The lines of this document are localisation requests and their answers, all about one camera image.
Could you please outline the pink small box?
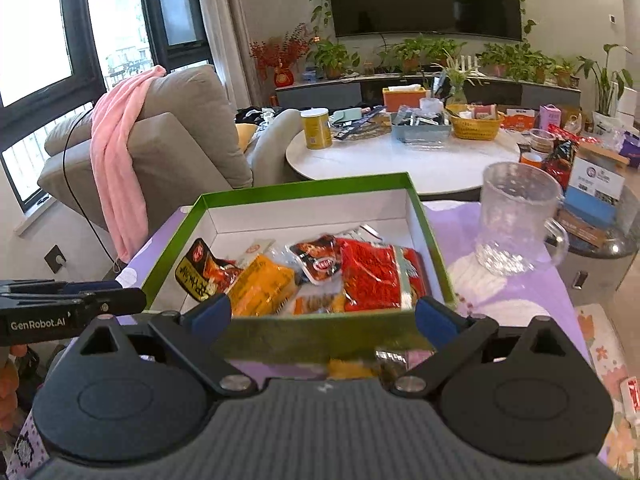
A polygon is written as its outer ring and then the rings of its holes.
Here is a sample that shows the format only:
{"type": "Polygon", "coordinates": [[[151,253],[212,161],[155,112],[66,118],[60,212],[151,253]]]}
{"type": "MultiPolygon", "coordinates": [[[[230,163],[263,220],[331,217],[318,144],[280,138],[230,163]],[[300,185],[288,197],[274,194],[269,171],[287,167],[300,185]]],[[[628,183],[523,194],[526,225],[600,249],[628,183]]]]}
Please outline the pink small box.
{"type": "Polygon", "coordinates": [[[551,126],[559,127],[562,122],[562,110],[553,104],[539,107],[539,128],[548,131],[551,126]]]}

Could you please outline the red white sauce packet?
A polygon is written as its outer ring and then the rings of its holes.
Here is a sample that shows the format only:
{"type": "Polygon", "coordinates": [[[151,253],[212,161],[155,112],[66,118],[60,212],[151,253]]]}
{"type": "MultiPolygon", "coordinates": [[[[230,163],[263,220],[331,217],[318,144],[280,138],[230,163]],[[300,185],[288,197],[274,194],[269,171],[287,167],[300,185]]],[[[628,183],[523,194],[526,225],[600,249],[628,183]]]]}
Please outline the red white sauce packet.
{"type": "Polygon", "coordinates": [[[340,248],[334,235],[323,234],[314,240],[302,240],[286,246],[306,278],[321,285],[341,270],[340,248]]]}

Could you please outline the orange tissue box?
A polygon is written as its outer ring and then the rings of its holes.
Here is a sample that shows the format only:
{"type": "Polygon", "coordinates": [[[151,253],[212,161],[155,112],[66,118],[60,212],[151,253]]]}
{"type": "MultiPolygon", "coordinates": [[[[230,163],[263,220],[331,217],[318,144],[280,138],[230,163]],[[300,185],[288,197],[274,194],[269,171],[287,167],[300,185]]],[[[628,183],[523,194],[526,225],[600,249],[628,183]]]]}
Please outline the orange tissue box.
{"type": "Polygon", "coordinates": [[[383,103],[387,113],[397,113],[402,106],[419,108],[421,101],[429,96],[430,92],[422,84],[406,84],[383,89],[383,103]]]}

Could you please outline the yellow wicker basket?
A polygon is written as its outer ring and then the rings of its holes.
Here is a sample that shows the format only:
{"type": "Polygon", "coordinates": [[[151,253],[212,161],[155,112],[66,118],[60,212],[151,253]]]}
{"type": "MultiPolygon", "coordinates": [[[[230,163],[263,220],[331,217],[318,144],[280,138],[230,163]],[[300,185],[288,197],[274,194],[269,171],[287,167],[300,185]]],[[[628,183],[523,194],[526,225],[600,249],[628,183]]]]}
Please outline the yellow wicker basket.
{"type": "Polygon", "coordinates": [[[451,124],[452,133],[460,140],[493,141],[498,136],[503,119],[506,118],[500,112],[497,112],[495,119],[465,118],[462,113],[470,111],[466,104],[450,104],[445,110],[451,124]]]}

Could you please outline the green cardboard box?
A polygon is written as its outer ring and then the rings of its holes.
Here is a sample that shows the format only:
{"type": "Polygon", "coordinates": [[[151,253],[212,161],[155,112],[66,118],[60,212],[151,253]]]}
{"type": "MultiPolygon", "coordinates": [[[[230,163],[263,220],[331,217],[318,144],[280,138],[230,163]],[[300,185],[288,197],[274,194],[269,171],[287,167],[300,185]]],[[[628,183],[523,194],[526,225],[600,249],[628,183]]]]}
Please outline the green cardboard box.
{"type": "Polygon", "coordinates": [[[424,348],[416,303],[454,302],[406,174],[203,195],[142,288],[150,310],[182,314],[225,292],[233,313],[215,352],[295,364],[424,348]]]}

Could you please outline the red berry flower vase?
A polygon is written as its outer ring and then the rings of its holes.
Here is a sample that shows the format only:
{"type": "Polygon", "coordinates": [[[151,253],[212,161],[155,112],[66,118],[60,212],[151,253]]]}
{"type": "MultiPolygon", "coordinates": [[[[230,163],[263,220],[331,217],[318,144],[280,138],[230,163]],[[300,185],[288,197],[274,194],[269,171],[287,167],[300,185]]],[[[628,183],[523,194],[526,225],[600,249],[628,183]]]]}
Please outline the red berry flower vase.
{"type": "Polygon", "coordinates": [[[306,58],[311,50],[312,37],[305,23],[299,23],[292,32],[266,41],[251,41],[250,56],[263,80],[273,74],[276,88],[292,86],[295,76],[292,66],[301,58],[306,58]]]}

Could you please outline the tall leafy potted plant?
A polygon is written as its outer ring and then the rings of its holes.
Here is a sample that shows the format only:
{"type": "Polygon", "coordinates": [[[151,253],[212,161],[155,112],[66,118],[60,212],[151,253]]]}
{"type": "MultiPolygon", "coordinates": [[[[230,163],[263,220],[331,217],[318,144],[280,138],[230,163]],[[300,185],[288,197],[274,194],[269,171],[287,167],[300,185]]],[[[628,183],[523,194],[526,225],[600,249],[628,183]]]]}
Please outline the tall leafy potted plant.
{"type": "Polygon", "coordinates": [[[610,70],[608,68],[611,52],[616,49],[631,54],[631,50],[622,44],[605,44],[603,46],[605,59],[602,64],[592,58],[585,58],[582,55],[579,55],[577,58],[578,67],[576,72],[582,72],[586,79],[588,79],[590,75],[594,77],[597,87],[596,112],[605,116],[611,115],[611,107],[614,100],[619,100],[623,96],[626,88],[631,89],[634,86],[634,80],[629,70],[626,68],[610,70]]]}

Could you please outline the black yellow snack packet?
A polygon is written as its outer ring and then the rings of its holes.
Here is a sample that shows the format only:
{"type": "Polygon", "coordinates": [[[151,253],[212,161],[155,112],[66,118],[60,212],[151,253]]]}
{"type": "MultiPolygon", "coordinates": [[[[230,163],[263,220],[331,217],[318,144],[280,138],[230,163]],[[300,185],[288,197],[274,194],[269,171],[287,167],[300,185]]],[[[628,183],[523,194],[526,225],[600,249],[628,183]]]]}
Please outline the black yellow snack packet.
{"type": "Polygon", "coordinates": [[[242,269],[214,256],[201,238],[194,240],[175,270],[177,283],[195,301],[203,302],[232,287],[242,269]]]}

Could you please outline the purple tablecloth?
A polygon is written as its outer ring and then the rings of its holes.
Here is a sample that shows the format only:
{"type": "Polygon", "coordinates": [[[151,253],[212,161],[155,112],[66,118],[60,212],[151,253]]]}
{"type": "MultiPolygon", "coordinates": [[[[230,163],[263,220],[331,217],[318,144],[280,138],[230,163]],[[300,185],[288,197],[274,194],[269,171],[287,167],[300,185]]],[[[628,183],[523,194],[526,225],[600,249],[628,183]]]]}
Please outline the purple tablecloth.
{"type": "MultiPolygon", "coordinates": [[[[142,285],[191,207],[176,210],[115,280],[124,287],[142,285]]],[[[534,315],[549,315],[591,365],[577,315],[558,270],[552,268],[510,278],[491,274],[477,262],[472,247],[478,231],[480,203],[438,200],[425,202],[423,207],[446,263],[460,314],[484,313],[503,326],[526,326],[534,315]]],[[[271,377],[316,379],[326,376],[325,365],[232,364],[249,372],[260,386],[264,379],[271,377]]]]}

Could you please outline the white round coffee table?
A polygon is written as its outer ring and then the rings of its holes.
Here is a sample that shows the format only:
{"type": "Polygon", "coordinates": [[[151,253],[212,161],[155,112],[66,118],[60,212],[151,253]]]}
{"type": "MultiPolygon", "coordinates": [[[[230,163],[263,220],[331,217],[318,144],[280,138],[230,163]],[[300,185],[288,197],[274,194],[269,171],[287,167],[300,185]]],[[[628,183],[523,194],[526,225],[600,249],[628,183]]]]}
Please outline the white round coffee table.
{"type": "Polygon", "coordinates": [[[492,141],[460,140],[454,136],[440,148],[403,144],[391,134],[359,141],[335,141],[311,150],[299,133],[285,152],[296,174],[309,180],[408,174],[421,196],[471,192],[483,183],[485,168],[495,162],[517,162],[515,140],[499,132],[492,141]]]}

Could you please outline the orange snack bag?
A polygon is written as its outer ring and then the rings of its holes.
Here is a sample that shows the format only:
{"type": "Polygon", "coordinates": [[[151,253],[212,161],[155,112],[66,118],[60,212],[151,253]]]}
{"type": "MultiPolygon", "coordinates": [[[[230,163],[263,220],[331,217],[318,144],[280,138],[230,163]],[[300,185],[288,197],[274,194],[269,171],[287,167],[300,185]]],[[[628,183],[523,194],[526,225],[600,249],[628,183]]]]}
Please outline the orange snack bag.
{"type": "Polygon", "coordinates": [[[276,314],[297,292],[295,271],[266,256],[257,256],[227,292],[232,315],[276,314]]]}

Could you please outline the blue grey tray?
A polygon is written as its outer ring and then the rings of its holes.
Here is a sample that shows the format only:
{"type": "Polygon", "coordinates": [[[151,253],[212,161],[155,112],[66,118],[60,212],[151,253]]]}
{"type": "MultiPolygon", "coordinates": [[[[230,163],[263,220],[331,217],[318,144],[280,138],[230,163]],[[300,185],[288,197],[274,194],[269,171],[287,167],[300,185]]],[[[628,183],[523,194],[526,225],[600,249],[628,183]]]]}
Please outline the blue grey tray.
{"type": "Polygon", "coordinates": [[[392,136],[405,144],[438,145],[450,136],[451,125],[442,110],[428,112],[420,108],[402,106],[390,114],[392,136]]]}

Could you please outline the yellow tin can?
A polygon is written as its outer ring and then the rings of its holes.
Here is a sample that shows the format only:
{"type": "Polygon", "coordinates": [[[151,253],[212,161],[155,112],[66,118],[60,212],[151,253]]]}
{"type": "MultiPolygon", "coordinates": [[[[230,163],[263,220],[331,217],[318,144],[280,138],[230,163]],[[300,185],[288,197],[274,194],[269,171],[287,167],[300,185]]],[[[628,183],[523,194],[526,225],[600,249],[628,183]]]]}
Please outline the yellow tin can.
{"type": "Polygon", "coordinates": [[[300,112],[306,141],[310,150],[322,150],[332,145],[332,132],[329,126],[329,110],[315,107],[300,112]]]}

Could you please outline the clear glass mug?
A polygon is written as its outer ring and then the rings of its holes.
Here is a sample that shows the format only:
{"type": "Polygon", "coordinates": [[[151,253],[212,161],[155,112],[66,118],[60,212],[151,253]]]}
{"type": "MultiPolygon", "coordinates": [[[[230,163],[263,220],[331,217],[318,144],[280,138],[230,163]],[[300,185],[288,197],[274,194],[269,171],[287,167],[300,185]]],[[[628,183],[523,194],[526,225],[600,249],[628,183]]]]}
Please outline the clear glass mug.
{"type": "Polygon", "coordinates": [[[555,219],[562,188],[544,171],[496,162],[483,172],[475,255],[495,275],[517,276],[559,266],[570,239],[555,219]]]}

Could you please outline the pink towel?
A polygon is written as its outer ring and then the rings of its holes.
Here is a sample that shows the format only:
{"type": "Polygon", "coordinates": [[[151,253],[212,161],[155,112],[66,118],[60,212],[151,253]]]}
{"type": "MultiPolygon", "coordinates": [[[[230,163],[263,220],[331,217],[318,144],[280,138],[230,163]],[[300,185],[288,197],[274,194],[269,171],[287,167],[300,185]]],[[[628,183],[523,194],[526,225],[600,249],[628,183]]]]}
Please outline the pink towel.
{"type": "Polygon", "coordinates": [[[166,70],[157,65],[121,81],[99,98],[91,113],[92,174],[107,231],[122,262],[131,260],[149,234],[128,140],[152,82],[165,75],[166,70]]]}

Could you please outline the red checkered snack bag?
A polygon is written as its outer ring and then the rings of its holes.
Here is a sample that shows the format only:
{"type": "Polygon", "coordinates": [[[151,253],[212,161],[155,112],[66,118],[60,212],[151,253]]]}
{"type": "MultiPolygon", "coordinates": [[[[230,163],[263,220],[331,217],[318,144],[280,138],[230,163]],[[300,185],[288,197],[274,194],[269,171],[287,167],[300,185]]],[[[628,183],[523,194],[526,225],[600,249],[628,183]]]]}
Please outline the red checkered snack bag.
{"type": "Polygon", "coordinates": [[[413,248],[339,238],[345,312],[412,310],[431,293],[413,248]]]}

